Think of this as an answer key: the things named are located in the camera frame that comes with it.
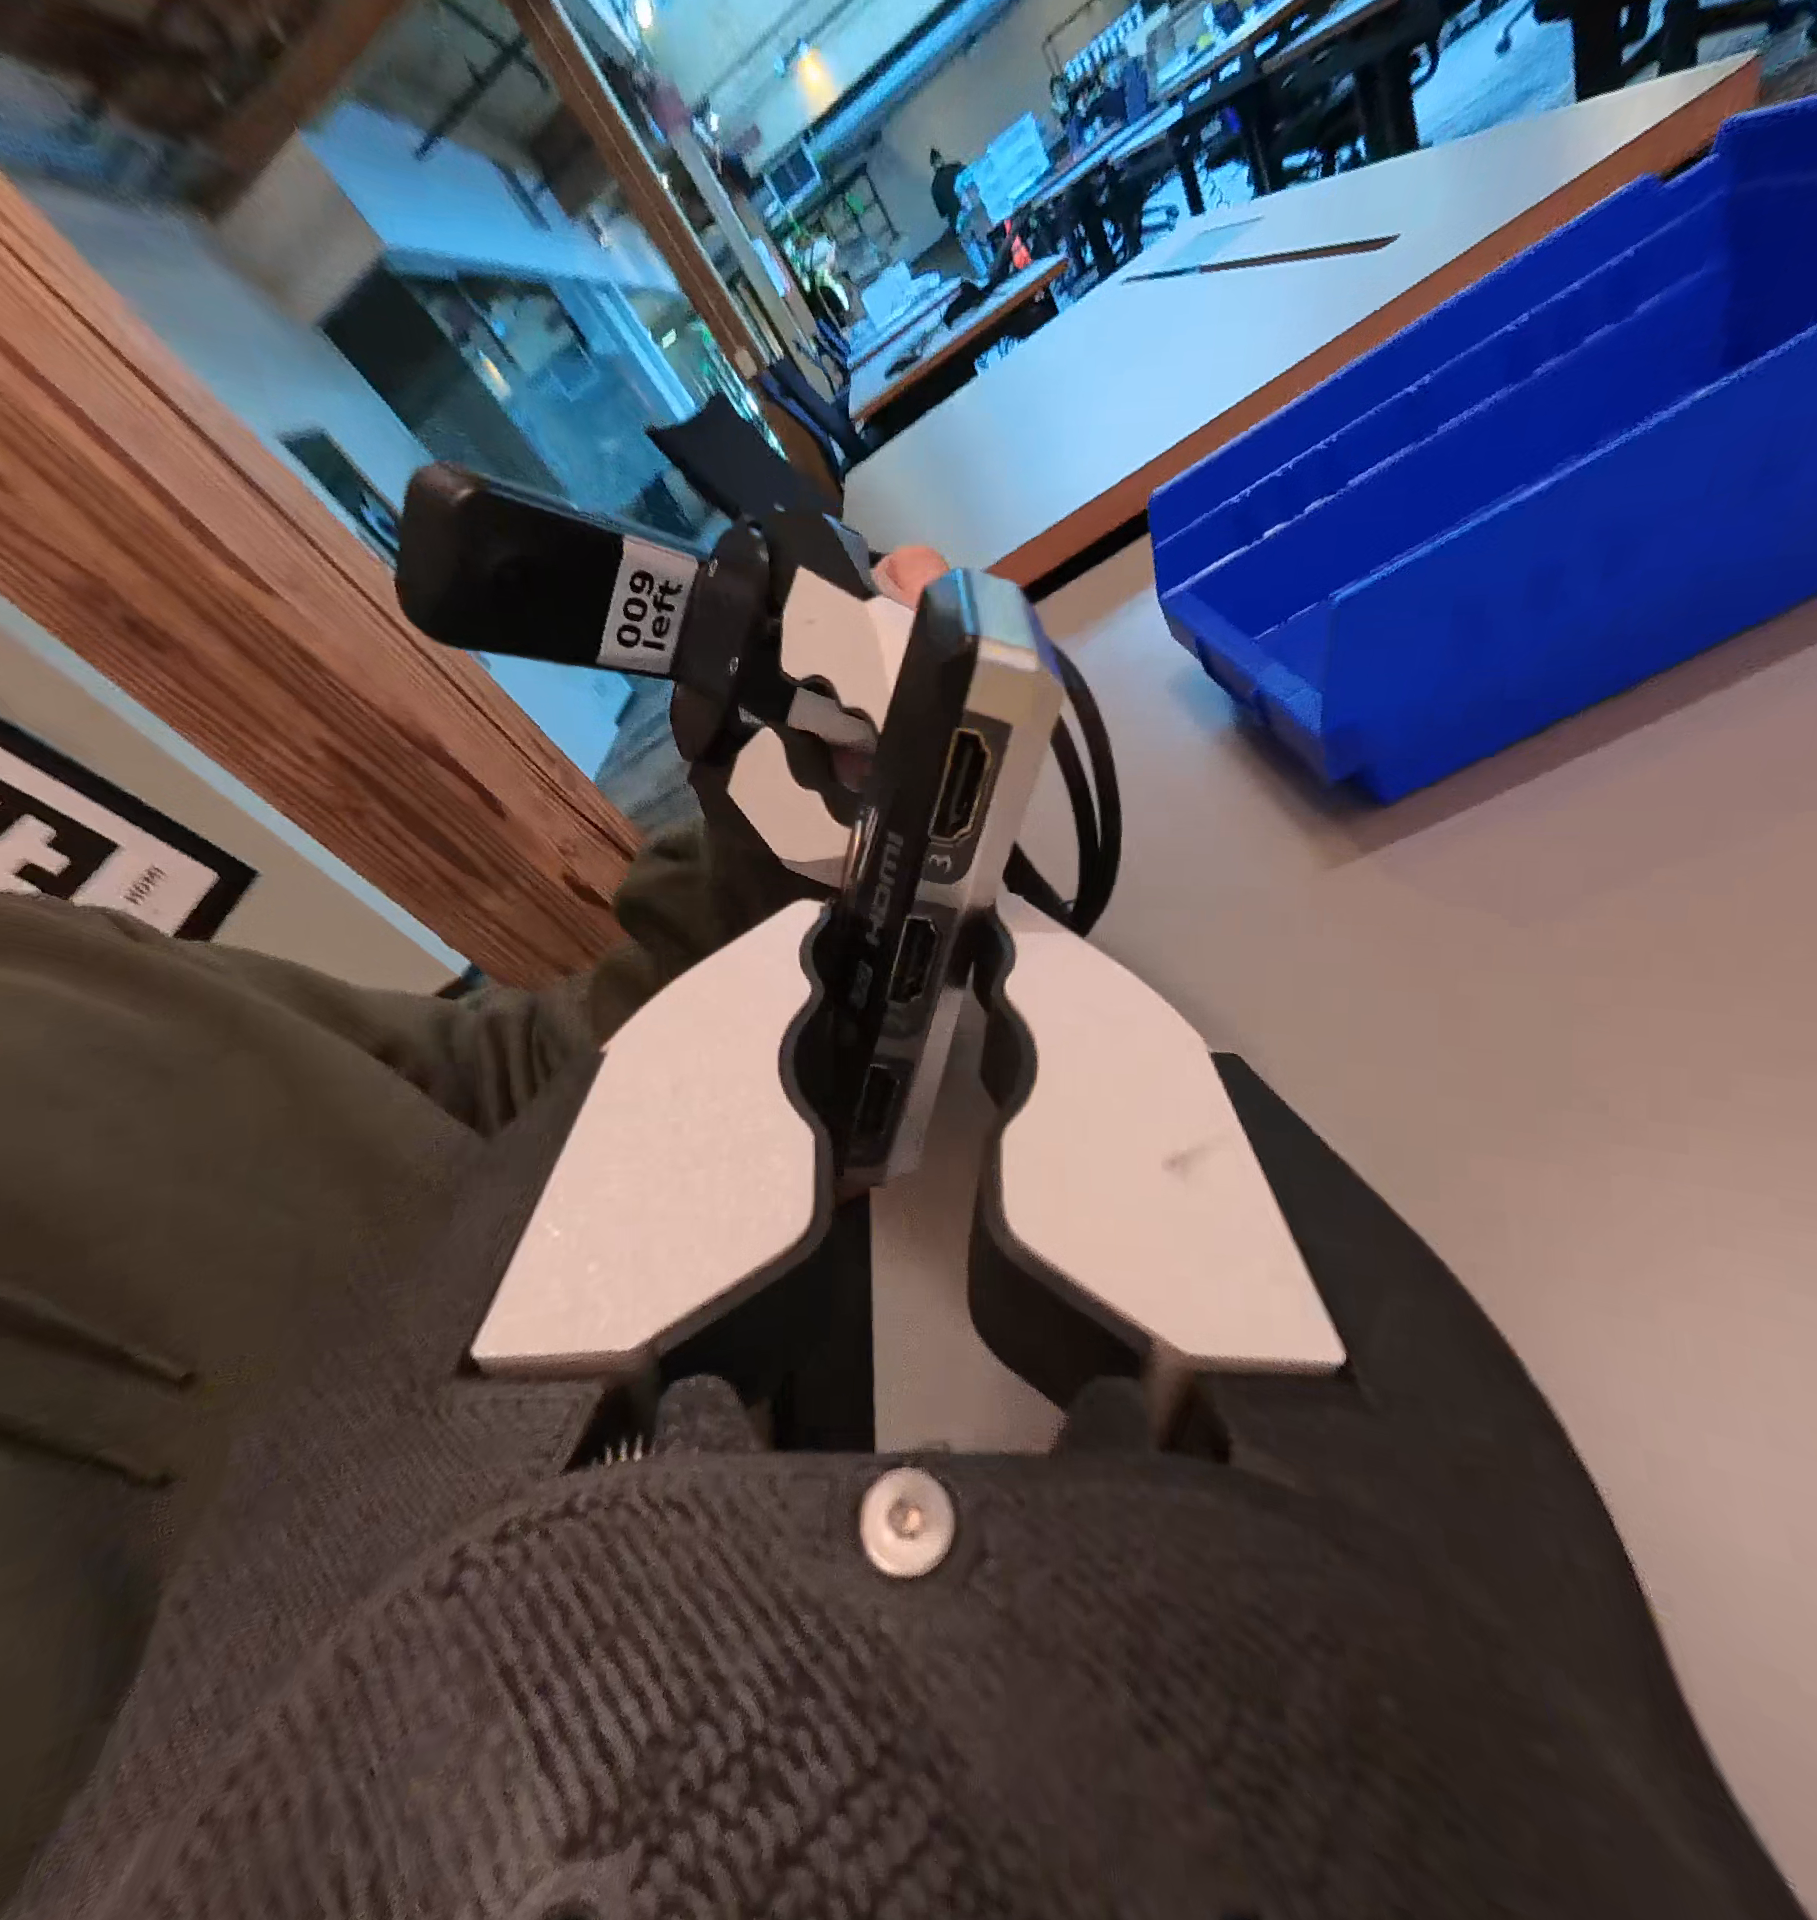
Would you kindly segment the wooden window frame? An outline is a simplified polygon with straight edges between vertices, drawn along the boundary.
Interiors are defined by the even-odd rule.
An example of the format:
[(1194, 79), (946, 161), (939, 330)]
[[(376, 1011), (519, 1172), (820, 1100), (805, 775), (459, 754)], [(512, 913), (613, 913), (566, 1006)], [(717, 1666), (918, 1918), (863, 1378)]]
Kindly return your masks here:
[(831, 502), (841, 506), (845, 502), (845, 485), (833, 467), (833, 446), (816, 435), (812, 420), (788, 404), (790, 394), (771, 370), (773, 358), (767, 348), (773, 344), (773, 334), (758, 319), (761, 307), (758, 302), (752, 307), (735, 302), (728, 276), (721, 273), (705, 251), (703, 232), (688, 221), (671, 175), (619, 101), (615, 88), (607, 83), (566, 6), (508, 2), (506, 8), (536, 53), (538, 66), (557, 87), (558, 101), (607, 168), (623, 206), (649, 238), (654, 254), (669, 263), (675, 288), (703, 322), (717, 356), (728, 364), (730, 375), (758, 403), (773, 404), (771, 433), (777, 450), (810, 481), (823, 484)]

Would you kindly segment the flat white sheet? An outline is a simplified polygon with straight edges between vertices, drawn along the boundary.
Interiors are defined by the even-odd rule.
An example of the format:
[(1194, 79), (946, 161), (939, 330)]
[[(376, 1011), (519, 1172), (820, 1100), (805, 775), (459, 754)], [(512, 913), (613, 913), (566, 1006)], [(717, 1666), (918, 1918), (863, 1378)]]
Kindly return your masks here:
[(1137, 263), (1123, 271), (1126, 284), (1154, 284), (1177, 276), (1242, 273), (1269, 266), (1291, 266), (1325, 259), (1370, 256), (1398, 241), (1398, 232), (1350, 232), (1302, 241), (1278, 232), (1271, 221), (1244, 217), (1214, 228), (1174, 232)]

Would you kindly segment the black white marker poster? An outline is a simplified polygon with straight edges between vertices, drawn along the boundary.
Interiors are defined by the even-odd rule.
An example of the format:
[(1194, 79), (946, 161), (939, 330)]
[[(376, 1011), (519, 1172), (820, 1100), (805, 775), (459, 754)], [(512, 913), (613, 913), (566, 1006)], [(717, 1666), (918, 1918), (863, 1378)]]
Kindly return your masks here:
[(0, 895), (109, 908), (205, 943), (252, 885), (250, 861), (0, 718)]

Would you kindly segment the grey usb hub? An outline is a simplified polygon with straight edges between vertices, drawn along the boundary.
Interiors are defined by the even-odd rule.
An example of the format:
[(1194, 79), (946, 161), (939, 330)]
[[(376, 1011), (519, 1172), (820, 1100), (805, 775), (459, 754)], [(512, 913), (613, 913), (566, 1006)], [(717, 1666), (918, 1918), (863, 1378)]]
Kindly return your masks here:
[(814, 945), (816, 1113), (845, 1190), (884, 1186), (921, 1160), (1062, 702), (1054, 648), (1021, 588), (956, 570), (921, 592)]

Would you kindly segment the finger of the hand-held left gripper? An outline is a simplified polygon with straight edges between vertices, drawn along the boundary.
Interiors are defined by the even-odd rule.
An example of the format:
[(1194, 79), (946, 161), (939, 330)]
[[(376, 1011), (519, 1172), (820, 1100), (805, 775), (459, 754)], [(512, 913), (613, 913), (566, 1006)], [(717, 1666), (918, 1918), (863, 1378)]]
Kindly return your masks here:
[(777, 664), (795, 685), (862, 720), (884, 720), (910, 644), (913, 610), (895, 597), (859, 597), (798, 567), (777, 620)]
[(812, 887), (841, 887), (872, 813), (880, 729), (869, 716), (812, 729), (754, 729), (724, 783), (758, 842)]

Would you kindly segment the wooden background table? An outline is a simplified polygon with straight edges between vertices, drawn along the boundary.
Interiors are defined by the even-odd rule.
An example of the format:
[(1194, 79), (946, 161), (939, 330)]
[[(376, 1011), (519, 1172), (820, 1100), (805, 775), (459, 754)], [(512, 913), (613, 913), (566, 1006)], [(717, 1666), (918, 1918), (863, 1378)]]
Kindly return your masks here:
[(905, 431), (959, 394), (993, 361), (1046, 326), (1067, 256), (1034, 259), (990, 289), (969, 288), (959, 317), (931, 317), (853, 365), (845, 392), (852, 426), (875, 441)]

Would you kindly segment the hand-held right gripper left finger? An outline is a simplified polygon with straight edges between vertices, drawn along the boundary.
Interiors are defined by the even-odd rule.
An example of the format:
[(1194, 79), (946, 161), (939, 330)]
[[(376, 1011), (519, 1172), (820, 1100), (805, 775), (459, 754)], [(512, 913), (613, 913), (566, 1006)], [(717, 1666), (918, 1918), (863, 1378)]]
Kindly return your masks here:
[(833, 1171), (795, 1044), (823, 923), (781, 908), (615, 1032), (470, 1343), (478, 1373), (636, 1377), (814, 1257)]

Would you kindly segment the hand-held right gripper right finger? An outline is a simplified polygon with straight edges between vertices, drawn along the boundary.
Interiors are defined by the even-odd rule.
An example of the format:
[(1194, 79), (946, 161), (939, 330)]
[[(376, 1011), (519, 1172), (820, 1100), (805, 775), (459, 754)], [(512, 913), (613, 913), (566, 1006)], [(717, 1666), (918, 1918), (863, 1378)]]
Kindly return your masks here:
[(1201, 1035), (1006, 899), (973, 974), (993, 1107), (969, 1316), (1019, 1378), (1331, 1377), (1346, 1348)]

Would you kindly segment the grey table with brown edge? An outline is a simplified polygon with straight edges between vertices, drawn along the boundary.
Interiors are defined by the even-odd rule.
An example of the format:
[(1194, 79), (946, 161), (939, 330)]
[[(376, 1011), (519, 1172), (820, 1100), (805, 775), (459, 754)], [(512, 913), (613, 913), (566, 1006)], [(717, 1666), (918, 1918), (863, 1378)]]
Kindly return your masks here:
[(878, 548), (935, 546), (1043, 592), (1135, 541), (1186, 467), (1624, 185), (1683, 170), (1756, 96), (1756, 55), (1716, 59), (1186, 220), (1398, 241), (1154, 284), (1118, 270), (853, 467), (845, 516)]

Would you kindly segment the person's olive clothing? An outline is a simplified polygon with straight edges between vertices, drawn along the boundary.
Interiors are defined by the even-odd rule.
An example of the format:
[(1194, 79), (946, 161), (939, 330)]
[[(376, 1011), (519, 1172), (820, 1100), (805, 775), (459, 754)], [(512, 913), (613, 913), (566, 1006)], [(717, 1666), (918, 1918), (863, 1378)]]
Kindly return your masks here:
[(584, 972), (369, 989), (0, 893), (0, 1910), (301, 1321), (589, 1013)]

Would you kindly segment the wooden beam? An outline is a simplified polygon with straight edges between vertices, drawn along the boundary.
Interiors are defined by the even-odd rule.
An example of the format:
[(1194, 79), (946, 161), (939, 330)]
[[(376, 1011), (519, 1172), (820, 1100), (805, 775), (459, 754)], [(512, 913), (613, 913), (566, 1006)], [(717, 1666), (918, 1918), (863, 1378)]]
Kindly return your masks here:
[(0, 596), (490, 976), (619, 943), (619, 810), (3, 173)]

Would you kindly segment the grey desk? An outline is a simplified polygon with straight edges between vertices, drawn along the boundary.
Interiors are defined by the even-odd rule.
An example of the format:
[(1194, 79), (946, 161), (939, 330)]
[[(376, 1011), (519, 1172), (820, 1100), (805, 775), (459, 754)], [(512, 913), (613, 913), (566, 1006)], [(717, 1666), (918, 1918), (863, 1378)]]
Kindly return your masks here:
[(1817, 597), (1395, 806), (1235, 720), (1145, 543), (1042, 616), (1120, 762), (1100, 943), (1473, 1288), (1817, 1915)]

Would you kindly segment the blue plastic bin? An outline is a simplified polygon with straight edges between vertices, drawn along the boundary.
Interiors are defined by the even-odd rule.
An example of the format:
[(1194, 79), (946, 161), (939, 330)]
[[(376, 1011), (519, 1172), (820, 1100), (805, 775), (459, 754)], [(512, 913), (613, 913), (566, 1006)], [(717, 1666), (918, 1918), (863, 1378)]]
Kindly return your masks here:
[(1395, 801), (1817, 596), (1817, 95), (1722, 122), (1150, 495), (1171, 635)]

